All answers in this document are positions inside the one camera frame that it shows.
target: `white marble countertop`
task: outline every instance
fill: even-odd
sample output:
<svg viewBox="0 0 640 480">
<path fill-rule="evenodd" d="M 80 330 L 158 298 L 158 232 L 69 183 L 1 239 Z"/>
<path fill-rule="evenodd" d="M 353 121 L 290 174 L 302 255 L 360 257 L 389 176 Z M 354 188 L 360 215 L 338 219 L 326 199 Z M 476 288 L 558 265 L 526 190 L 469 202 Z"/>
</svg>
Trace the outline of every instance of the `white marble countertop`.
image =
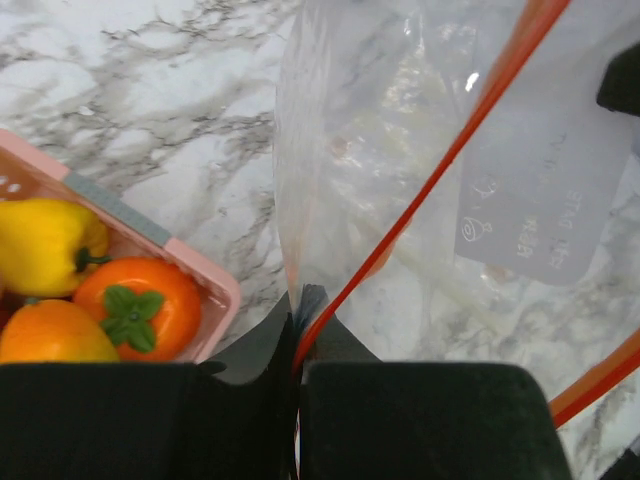
<svg viewBox="0 0 640 480">
<path fill-rule="evenodd" d="M 225 344 L 285 290 L 274 221 L 275 82 L 298 0 L 0 0 L 0 127 L 226 268 Z M 627 379 L 561 436 L 576 479 L 640 433 Z"/>
</svg>

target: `orange tomato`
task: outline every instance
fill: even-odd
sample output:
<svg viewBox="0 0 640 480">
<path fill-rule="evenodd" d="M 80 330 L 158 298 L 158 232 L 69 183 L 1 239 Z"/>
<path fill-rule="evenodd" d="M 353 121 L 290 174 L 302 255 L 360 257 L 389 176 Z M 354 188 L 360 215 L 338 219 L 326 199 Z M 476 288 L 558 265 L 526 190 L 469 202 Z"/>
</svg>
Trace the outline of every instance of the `orange tomato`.
<svg viewBox="0 0 640 480">
<path fill-rule="evenodd" d="M 102 265 L 73 301 L 101 322 L 122 360 L 173 360 L 200 326 L 194 281 L 159 258 L 127 257 Z"/>
<path fill-rule="evenodd" d="M 118 360 L 116 349 L 91 315 L 64 300 L 22 307 L 0 337 L 0 363 Z"/>
</svg>

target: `plastic bag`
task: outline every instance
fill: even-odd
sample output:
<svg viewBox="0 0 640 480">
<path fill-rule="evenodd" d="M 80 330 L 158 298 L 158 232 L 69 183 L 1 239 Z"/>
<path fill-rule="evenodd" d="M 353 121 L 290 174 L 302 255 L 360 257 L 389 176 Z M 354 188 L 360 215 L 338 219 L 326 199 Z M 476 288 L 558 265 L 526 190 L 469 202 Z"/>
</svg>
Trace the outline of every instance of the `plastic bag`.
<svg viewBox="0 0 640 480">
<path fill-rule="evenodd" d="M 322 285 L 329 299 L 342 290 L 486 93 L 525 7 L 544 4 L 301 8 L 278 88 L 274 169 L 290 297 L 310 320 L 324 305 L 308 312 L 303 287 Z M 595 99 L 639 31 L 634 0 L 570 4 L 388 260 L 338 310 L 373 353 L 516 363 L 551 399 L 638 329 L 632 117 Z"/>
</svg>

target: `pink basket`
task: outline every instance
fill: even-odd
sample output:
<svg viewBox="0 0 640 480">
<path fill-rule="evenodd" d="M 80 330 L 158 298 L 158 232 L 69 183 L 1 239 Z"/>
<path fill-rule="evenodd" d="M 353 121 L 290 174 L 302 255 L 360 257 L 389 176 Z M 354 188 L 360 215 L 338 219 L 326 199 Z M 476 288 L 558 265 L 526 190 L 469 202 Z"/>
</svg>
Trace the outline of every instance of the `pink basket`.
<svg viewBox="0 0 640 480">
<path fill-rule="evenodd" d="M 115 195 L 72 172 L 6 130 L 0 130 L 0 200 L 57 197 L 83 204 L 111 227 L 111 253 L 162 257 L 200 285 L 203 319 L 181 362 L 202 362 L 231 324 L 240 306 L 240 286 L 222 268 L 195 252 Z"/>
</svg>

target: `bell pepper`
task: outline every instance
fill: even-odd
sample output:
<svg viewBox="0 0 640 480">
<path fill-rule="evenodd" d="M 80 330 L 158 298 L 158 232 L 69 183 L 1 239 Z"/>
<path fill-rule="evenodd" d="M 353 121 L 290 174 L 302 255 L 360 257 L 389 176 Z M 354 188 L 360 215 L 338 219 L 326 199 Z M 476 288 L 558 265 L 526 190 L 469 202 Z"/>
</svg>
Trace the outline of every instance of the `bell pepper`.
<svg viewBox="0 0 640 480">
<path fill-rule="evenodd" d="M 0 202 L 0 276 L 7 290 L 65 297 L 109 261 L 107 227 L 88 208 L 66 200 Z"/>
</svg>

